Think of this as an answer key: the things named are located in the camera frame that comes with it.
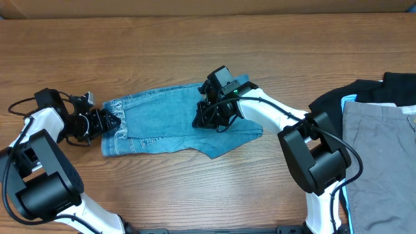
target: beige wall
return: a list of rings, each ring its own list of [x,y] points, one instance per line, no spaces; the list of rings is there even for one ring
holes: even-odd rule
[[[403,12],[415,0],[0,0],[4,18]]]

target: pile of clothes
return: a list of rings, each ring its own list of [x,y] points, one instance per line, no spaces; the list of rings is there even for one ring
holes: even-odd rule
[[[361,156],[359,179],[343,188],[351,233],[416,230],[416,74],[385,73],[320,96],[309,108],[324,111],[339,136]],[[350,179],[358,162],[350,154]]]

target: wood grain surface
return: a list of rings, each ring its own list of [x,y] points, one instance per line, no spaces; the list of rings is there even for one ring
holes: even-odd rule
[[[9,145],[23,127],[7,107],[45,87],[74,95],[90,90],[101,103],[203,82],[223,64],[308,111],[321,94],[356,79],[415,73],[415,38],[416,14],[0,21],[0,141]],[[271,228],[306,217],[304,192],[268,132],[214,160],[192,149],[104,158],[100,139],[91,148],[60,147],[86,193],[137,228]],[[75,231],[57,223],[19,225],[1,206],[0,233]]]

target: black base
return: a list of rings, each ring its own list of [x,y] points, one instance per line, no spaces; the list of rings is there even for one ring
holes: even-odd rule
[[[242,228],[242,229],[201,229],[168,231],[167,229],[140,229],[138,234],[311,234],[310,230],[303,225],[278,226],[277,228]],[[350,234],[348,224],[339,227],[337,234]]]

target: wooden tabletop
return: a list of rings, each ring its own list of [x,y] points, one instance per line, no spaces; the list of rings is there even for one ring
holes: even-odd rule
[[[45,87],[92,91],[100,107],[150,88],[203,82],[221,65],[308,111],[321,94],[356,79],[415,73],[416,14],[0,21],[0,140],[6,147],[23,127],[7,107]],[[137,228],[271,228],[305,220],[305,194],[267,131],[214,160],[192,149],[104,158],[100,141],[59,146],[86,193]],[[0,233],[76,232],[58,223],[17,224],[1,206]]]

